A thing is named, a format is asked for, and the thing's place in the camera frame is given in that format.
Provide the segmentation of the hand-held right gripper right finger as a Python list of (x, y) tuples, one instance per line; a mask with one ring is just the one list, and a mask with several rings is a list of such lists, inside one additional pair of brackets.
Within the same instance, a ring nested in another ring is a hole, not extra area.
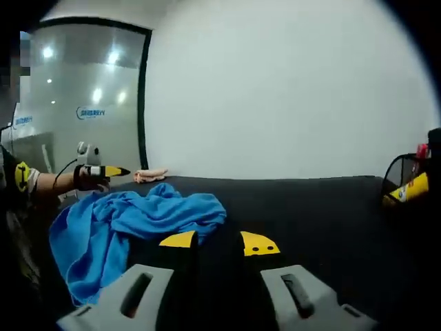
[(271, 239), (242, 231), (244, 310), (260, 330), (375, 330), (378, 323), (301, 265), (289, 264)]

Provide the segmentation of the person's left hand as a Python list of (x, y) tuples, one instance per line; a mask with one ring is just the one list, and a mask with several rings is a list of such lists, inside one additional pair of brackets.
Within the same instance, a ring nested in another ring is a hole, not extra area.
[(73, 186), (75, 190), (79, 191), (98, 190), (104, 192), (110, 188), (110, 181), (107, 177), (90, 174), (85, 165), (77, 165), (73, 172)]

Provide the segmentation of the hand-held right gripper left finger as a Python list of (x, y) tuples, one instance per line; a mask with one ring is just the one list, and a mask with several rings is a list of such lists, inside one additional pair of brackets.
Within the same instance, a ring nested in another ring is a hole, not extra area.
[(151, 243), (149, 255), (104, 288), (96, 304), (59, 319), (61, 330), (184, 330), (192, 324), (198, 234)]

